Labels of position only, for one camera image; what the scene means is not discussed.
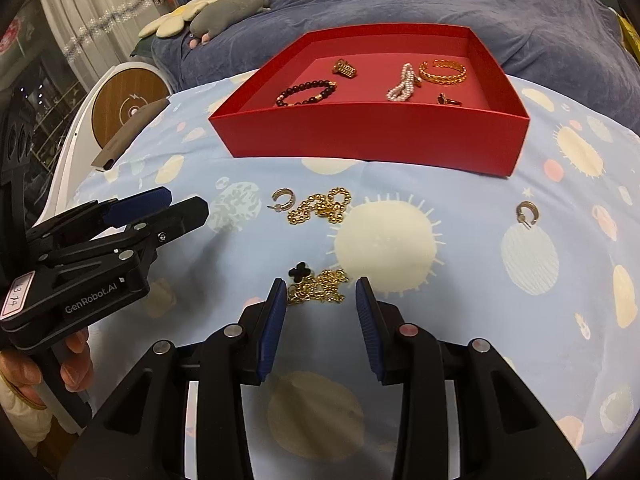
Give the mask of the left hand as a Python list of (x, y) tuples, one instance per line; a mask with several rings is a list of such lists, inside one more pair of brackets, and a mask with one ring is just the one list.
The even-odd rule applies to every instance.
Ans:
[[(88, 339), (88, 328), (83, 328), (65, 339), (70, 355), (62, 362), (60, 373), (68, 391), (84, 391), (91, 385), (93, 364)], [(3, 350), (1, 374), (26, 400), (38, 408), (44, 405), (35, 392), (35, 386), (42, 383), (42, 374), (31, 358), (15, 350)]]

